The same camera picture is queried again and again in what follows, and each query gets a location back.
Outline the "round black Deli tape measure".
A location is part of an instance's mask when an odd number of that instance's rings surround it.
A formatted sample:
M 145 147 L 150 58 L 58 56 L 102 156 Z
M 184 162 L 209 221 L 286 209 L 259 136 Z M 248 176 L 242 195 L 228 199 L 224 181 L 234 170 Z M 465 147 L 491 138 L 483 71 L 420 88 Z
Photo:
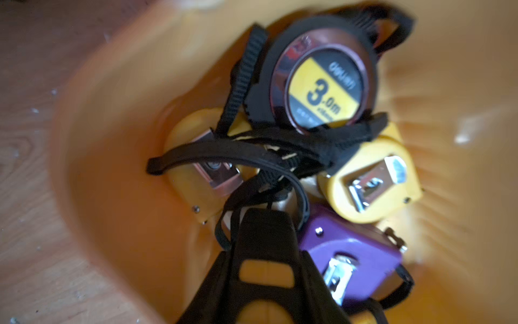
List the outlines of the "round black Deli tape measure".
M 248 120 L 301 134 L 353 124 L 375 103 L 376 62 L 367 33 L 351 20 L 298 20 L 260 55 L 244 101 Z

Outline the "black yellow tape measure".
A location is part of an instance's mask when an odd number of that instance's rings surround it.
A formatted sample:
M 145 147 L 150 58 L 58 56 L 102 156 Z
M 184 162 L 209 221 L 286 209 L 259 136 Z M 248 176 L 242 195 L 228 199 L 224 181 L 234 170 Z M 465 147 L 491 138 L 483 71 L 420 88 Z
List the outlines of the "black yellow tape measure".
M 219 254 L 179 323 L 349 323 L 291 217 L 249 209 L 229 251 Z

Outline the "purple tape measure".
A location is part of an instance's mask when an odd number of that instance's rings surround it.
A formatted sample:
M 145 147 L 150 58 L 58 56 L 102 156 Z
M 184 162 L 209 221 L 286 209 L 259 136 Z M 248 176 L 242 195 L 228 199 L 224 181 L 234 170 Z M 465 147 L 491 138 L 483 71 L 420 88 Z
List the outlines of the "purple tape measure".
M 374 225 L 354 224 L 330 207 L 315 204 L 298 243 L 311 256 L 333 300 L 344 308 L 371 298 L 393 274 L 402 283 L 379 301 L 383 309 L 404 301 L 414 287 L 403 266 L 406 243 L 392 228 L 381 231 Z

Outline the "yellow plastic storage tray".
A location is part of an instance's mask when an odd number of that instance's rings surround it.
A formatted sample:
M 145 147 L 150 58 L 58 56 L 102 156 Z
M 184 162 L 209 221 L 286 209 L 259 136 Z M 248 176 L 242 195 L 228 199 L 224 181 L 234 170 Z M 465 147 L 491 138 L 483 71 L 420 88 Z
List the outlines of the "yellow plastic storage tray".
M 343 1 L 158 1 L 62 94 L 51 179 L 94 263 L 154 323 L 175 323 L 220 251 L 167 180 L 145 172 L 166 129 L 224 104 L 253 23 L 279 30 Z M 424 191 L 386 221 L 411 296 L 391 323 L 517 322 L 517 2 L 397 1 L 416 18 L 383 56 L 376 107 Z

